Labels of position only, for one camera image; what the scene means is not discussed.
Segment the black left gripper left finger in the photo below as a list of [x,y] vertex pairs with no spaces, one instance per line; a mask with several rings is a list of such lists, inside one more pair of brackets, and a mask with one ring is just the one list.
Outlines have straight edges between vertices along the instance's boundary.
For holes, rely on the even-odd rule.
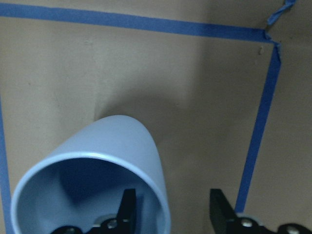
[[136,190],[126,189],[117,213],[117,234],[134,234],[136,230]]

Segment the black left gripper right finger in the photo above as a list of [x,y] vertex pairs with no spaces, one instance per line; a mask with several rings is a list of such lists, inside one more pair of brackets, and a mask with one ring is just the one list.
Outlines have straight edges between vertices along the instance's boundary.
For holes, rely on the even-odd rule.
[[231,234],[236,213],[221,189],[210,189],[210,221],[216,234]]

